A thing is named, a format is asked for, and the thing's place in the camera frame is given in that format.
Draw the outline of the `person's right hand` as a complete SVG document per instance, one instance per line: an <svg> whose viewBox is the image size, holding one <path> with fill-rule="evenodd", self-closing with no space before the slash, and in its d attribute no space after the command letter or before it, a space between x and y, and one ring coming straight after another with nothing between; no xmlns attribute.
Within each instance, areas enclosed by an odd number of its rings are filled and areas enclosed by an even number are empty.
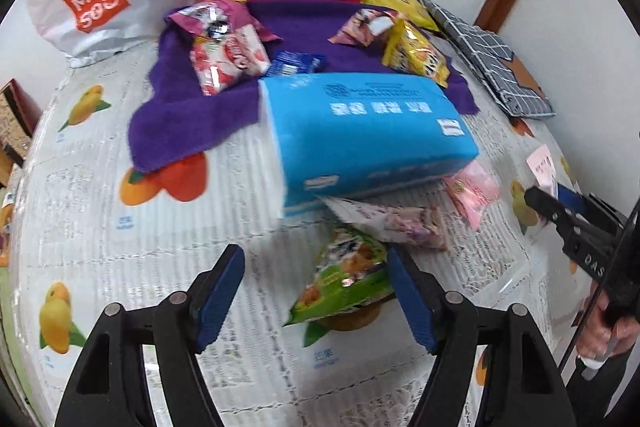
<svg viewBox="0 0 640 427"><path fill-rule="evenodd" d="M583 358L595 359L605 355L612 340L615 340L615 345L610 353L611 357L623 355L634 347L640 329L637 320L634 317L622 317L614 326L608 326L604 320L606 309L608 296L601 293L582 334L576 341L577 353Z"/></svg>

